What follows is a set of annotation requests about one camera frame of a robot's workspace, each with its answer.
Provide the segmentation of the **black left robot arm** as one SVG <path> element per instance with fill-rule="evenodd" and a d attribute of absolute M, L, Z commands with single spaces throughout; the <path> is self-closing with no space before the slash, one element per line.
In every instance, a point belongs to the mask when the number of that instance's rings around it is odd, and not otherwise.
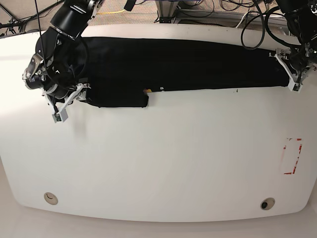
<path fill-rule="evenodd" d="M 264 41 L 265 34 L 285 46 L 283 50 L 277 48 L 274 57 L 283 66 L 289 76 L 288 88 L 291 91 L 300 92 L 303 81 L 308 74 L 317 69 L 317 15 L 312 11 L 308 0 L 278 0 L 277 6 L 262 13 L 258 2 L 253 1 L 262 23 L 262 36 L 260 42 L 254 47 L 247 47 L 243 42 L 241 33 L 241 44 L 247 50 L 257 49 Z M 280 10 L 287 21 L 289 32 L 297 37 L 299 44 L 291 44 L 276 37 L 268 25 L 269 17 Z"/>

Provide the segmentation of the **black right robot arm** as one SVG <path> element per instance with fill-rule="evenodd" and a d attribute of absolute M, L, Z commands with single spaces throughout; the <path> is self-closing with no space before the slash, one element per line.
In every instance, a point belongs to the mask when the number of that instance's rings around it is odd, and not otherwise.
<path fill-rule="evenodd" d="M 43 95 L 59 113 L 57 102 L 73 100 L 84 89 L 79 86 L 89 61 L 89 50 L 81 34 L 104 4 L 102 0 L 66 0 L 51 19 L 51 26 L 36 43 L 22 79 L 28 89 L 42 89 Z M 79 73 L 66 63 L 76 45 L 84 46 L 84 65 Z"/>

